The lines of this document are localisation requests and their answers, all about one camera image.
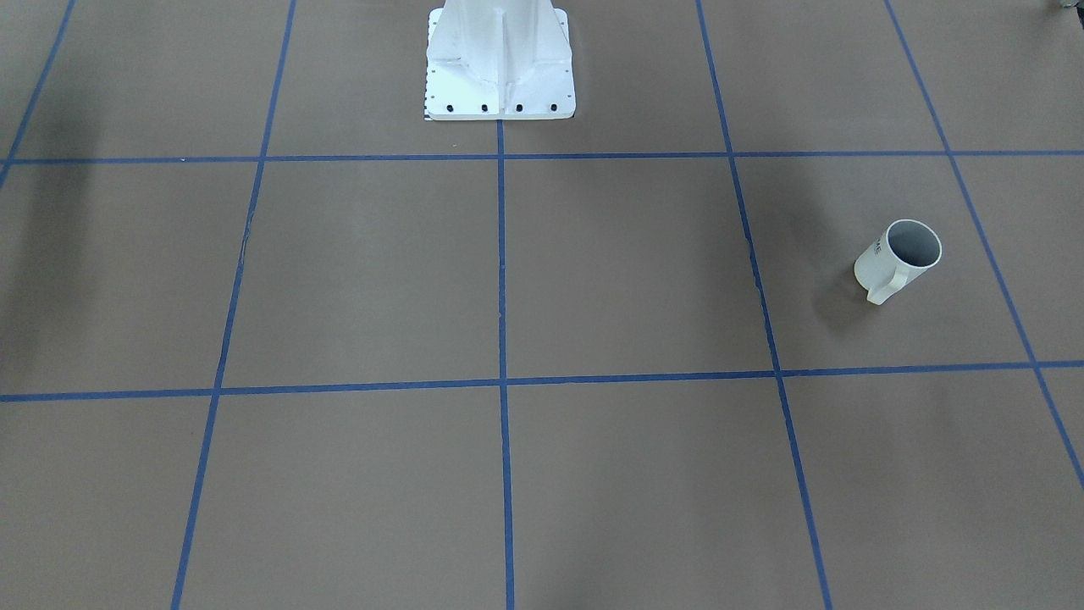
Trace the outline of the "white ribbed mug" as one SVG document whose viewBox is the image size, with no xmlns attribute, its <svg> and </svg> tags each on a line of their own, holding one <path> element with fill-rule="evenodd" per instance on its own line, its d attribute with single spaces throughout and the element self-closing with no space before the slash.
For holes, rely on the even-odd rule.
<svg viewBox="0 0 1084 610">
<path fill-rule="evenodd" d="M 853 263 L 853 274 L 872 304 L 883 304 L 909 282 L 937 267 L 940 236 L 919 220 L 898 219 Z"/>
</svg>

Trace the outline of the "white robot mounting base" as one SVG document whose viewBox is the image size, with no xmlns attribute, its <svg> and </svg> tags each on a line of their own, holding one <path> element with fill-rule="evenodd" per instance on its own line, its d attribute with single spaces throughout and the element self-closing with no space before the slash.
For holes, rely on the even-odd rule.
<svg viewBox="0 0 1084 610">
<path fill-rule="evenodd" d="M 446 1 L 427 20 L 423 118 L 571 119 L 567 12 L 550 1 Z"/>
</svg>

